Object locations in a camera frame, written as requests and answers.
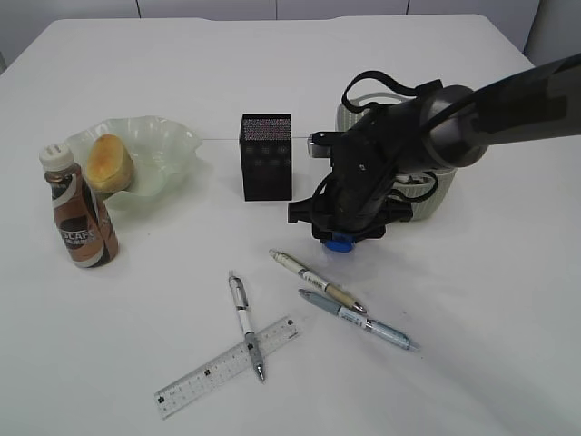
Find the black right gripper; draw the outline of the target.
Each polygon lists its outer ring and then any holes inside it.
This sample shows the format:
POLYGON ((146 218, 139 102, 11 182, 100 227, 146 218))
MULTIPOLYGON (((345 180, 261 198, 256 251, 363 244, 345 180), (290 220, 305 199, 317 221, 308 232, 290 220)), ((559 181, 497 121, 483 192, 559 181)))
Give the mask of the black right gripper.
POLYGON ((311 197, 289 203, 287 217, 289 223, 309 224, 312 237, 320 242, 361 242, 382 238, 390 223, 410 221, 412 206, 386 193, 360 201, 337 182, 323 181, 311 197))

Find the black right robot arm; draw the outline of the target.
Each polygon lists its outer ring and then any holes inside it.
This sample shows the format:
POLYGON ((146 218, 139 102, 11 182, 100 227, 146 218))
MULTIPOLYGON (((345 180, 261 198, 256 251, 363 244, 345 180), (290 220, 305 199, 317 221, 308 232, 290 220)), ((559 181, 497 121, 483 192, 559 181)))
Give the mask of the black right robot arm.
POLYGON ((394 222, 412 218, 415 203, 395 186, 404 174, 434 177, 439 170, 476 163, 489 146, 577 135, 580 132, 580 58, 572 55, 472 90, 434 80, 406 87, 380 71, 398 104, 364 105, 342 99, 358 116, 344 132, 317 132, 313 157, 330 173, 306 200, 290 203, 290 223, 305 222, 322 243, 378 239, 394 222))

